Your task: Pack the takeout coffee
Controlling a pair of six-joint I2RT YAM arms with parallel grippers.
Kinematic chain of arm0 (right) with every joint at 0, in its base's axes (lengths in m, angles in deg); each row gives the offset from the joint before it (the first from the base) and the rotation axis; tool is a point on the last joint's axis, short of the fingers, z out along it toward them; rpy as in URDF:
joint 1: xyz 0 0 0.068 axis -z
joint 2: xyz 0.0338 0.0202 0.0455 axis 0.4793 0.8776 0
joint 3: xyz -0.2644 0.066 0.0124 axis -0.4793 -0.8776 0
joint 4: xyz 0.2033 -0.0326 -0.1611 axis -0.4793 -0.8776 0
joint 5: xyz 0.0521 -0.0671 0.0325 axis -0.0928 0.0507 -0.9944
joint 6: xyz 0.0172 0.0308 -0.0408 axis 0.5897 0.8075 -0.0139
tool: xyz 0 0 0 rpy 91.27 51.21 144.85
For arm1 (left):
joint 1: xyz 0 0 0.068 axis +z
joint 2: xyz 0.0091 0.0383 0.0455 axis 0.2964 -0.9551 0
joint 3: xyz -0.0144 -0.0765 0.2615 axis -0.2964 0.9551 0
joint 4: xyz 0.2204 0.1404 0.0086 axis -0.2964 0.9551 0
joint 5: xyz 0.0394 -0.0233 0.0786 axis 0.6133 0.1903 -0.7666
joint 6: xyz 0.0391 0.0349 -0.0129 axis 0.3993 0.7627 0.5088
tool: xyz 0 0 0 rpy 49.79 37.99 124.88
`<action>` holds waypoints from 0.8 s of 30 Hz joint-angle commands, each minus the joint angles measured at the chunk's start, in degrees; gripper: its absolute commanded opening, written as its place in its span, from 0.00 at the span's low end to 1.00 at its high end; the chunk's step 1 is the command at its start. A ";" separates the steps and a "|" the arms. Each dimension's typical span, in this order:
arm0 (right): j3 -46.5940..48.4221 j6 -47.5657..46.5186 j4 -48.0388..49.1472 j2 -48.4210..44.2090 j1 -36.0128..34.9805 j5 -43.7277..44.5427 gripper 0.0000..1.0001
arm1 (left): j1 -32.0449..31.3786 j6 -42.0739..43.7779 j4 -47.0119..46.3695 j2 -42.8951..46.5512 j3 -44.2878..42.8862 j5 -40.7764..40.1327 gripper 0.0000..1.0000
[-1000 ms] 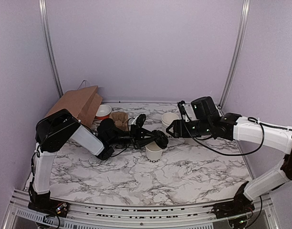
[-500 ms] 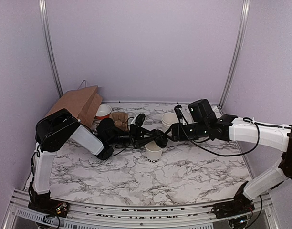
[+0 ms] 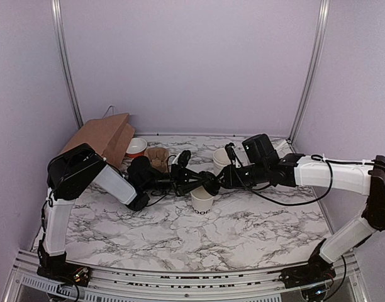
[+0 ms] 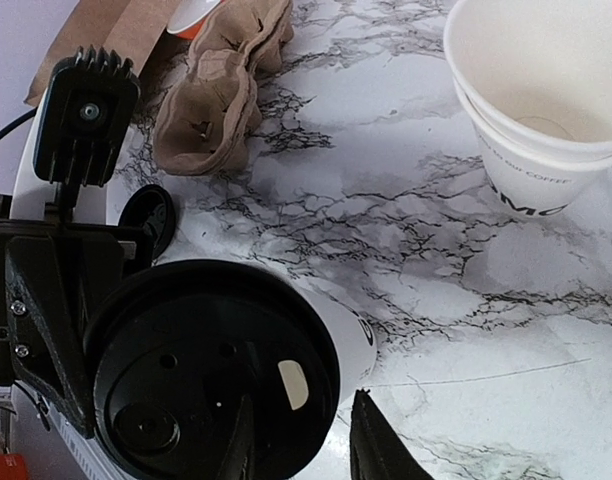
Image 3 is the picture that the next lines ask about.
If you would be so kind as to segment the white paper coffee cup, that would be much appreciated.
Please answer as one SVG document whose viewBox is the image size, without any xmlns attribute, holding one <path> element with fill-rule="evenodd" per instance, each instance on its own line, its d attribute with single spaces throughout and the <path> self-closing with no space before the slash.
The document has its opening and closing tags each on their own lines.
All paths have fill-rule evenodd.
<svg viewBox="0 0 385 302">
<path fill-rule="evenodd" d="M 206 215 L 210 212 L 214 196 L 200 186 L 191 191 L 192 208 L 197 215 Z"/>
</svg>

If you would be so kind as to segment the black plastic cup lid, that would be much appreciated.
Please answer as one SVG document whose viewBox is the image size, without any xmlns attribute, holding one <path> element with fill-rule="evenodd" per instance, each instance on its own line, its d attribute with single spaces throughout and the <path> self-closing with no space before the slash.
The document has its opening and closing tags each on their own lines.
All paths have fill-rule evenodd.
<svg viewBox="0 0 385 302">
<path fill-rule="evenodd" d="M 221 185 L 218 182 L 217 177 L 212 172 L 208 171 L 201 171 L 199 175 L 201 177 L 202 187 L 204 190 L 212 196 L 218 195 Z"/>
</svg>

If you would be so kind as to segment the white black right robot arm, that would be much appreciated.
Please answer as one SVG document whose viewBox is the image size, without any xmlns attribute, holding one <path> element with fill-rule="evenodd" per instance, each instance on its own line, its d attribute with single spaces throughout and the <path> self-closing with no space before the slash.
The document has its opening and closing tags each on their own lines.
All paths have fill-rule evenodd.
<svg viewBox="0 0 385 302">
<path fill-rule="evenodd" d="M 315 282 L 334 276 L 333 263 L 344 253 L 362 245 L 376 232 L 385 230 L 385 157 L 372 160 L 332 160 L 321 155 L 290 153 L 278 156 L 266 134 L 243 141 L 249 164 L 244 166 L 234 151 L 225 146 L 230 164 L 216 176 L 225 189 L 244 188 L 252 191 L 262 183 L 286 187 L 324 187 L 366 196 L 363 212 L 350 220 L 331 237 L 321 241 L 307 264 L 284 269 L 281 279 L 286 286 L 301 281 Z"/>
</svg>

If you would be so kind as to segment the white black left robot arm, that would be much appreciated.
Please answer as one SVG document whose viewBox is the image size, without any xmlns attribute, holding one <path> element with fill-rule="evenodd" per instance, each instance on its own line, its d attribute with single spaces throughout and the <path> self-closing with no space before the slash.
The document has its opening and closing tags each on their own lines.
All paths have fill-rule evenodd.
<svg viewBox="0 0 385 302">
<path fill-rule="evenodd" d="M 43 237 L 38 245 L 39 275 L 58 280 L 80 280 L 89 269 L 66 261 L 65 237 L 71 209 L 90 184 L 104 189 L 132 211 L 147 207 L 150 188 L 164 188 L 183 196 L 200 186 L 207 186 L 214 175 L 187 168 L 191 157 L 188 150 L 176 157 L 167 172 L 154 168 L 148 157 L 134 158 L 123 175 L 94 149 L 83 143 L 50 161 L 47 167 L 48 193 L 42 208 Z"/>
</svg>

